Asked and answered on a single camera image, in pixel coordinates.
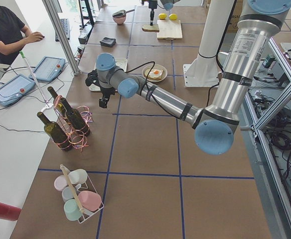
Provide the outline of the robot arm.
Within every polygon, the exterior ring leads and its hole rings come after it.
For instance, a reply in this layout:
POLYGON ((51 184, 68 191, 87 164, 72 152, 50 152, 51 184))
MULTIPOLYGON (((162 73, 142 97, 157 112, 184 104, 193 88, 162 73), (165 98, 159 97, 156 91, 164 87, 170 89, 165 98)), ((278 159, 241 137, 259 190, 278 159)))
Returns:
MULTIPOLYGON (((158 1, 157 0, 147 0, 148 7, 150 9, 150 26, 153 26, 153 20, 154 20, 154 10, 158 7, 158 1)), ((165 10, 171 10, 177 0, 160 0, 162 7, 165 10)))
POLYGON ((134 77, 115 63, 112 54, 97 57, 96 70, 101 91, 116 89, 130 98, 144 97, 172 116, 189 123, 195 142, 204 152, 220 155, 228 151, 239 124, 238 109, 259 65, 264 45, 277 34, 291 8, 291 0, 249 0, 243 5, 238 32, 227 58, 218 90, 211 105, 198 108, 170 92, 134 77))

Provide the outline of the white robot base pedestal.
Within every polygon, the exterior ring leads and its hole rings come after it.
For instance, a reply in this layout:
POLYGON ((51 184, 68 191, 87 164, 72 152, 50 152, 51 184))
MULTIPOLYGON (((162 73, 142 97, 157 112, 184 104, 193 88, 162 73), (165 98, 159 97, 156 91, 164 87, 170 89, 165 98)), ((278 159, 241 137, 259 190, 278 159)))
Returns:
POLYGON ((191 64, 183 65, 186 87, 211 87, 219 83, 218 49, 235 4, 235 0, 210 2, 197 58, 191 64))

